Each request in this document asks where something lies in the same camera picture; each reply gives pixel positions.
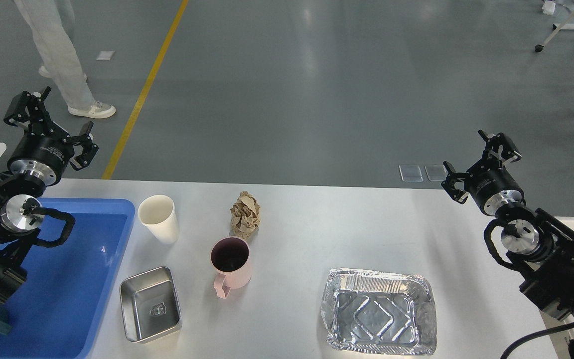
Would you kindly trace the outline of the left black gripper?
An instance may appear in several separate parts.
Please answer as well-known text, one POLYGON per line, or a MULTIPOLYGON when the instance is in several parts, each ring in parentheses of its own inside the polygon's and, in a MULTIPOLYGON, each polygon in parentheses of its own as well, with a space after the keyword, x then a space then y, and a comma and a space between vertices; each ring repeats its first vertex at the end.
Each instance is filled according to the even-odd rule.
POLYGON ((5 124, 21 127, 27 133, 14 149, 7 168, 14 174, 39 178, 46 186, 61 181, 68 162, 75 171, 88 167, 99 149, 91 134, 93 121, 85 123, 77 136, 66 137, 65 143, 49 137, 58 134, 45 108, 50 91, 50 87, 41 93, 22 91, 13 98, 3 118, 5 124), (74 156, 75 146, 82 149, 77 156, 74 156))

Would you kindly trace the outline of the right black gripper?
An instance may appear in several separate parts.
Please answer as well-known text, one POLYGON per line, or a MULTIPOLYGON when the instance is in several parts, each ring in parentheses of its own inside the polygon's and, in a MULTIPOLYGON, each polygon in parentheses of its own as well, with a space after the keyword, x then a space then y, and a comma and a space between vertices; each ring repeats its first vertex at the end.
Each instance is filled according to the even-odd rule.
POLYGON ((457 172, 450 162, 444 161, 446 177, 441 186, 458 204, 464 204, 471 196, 481 213, 494 216, 506 204, 524 202, 523 190, 506 170, 507 162, 517 162, 522 155, 504 133, 496 135, 483 130, 477 133, 485 141, 477 162, 478 172, 457 172))

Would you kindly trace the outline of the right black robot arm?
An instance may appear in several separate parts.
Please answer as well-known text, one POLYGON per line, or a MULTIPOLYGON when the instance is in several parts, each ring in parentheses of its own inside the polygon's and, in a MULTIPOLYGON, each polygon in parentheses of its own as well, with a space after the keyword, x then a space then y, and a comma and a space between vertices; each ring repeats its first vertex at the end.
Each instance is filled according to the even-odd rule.
MULTIPOLYGON (((481 158, 465 172, 444 162, 442 188, 460 204, 472 198, 492 218, 483 232, 485 245, 497 264, 522 275, 522 294, 551 318, 574 317, 574 230, 543 209, 527 207, 523 190, 506 168, 506 162, 522 157, 512 139, 504 133, 478 134, 485 141, 481 158)), ((571 329, 574 322, 529 334, 501 357, 507 359, 528 341, 571 329)), ((574 339, 567 348, 574 359, 574 339)))

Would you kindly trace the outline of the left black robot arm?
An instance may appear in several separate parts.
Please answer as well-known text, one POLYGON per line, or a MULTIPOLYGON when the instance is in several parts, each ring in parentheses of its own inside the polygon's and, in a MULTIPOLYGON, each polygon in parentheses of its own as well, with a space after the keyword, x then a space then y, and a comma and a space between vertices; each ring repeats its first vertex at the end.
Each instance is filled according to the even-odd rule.
POLYGON ((71 214, 44 207, 39 198, 61 181, 67 166, 86 168, 99 149, 91 121, 73 136, 50 118, 45 108, 50 90, 22 91, 4 117, 7 125, 23 128, 23 137, 0 173, 0 306, 26 282, 22 262, 30 248, 59 247, 75 225, 71 214))

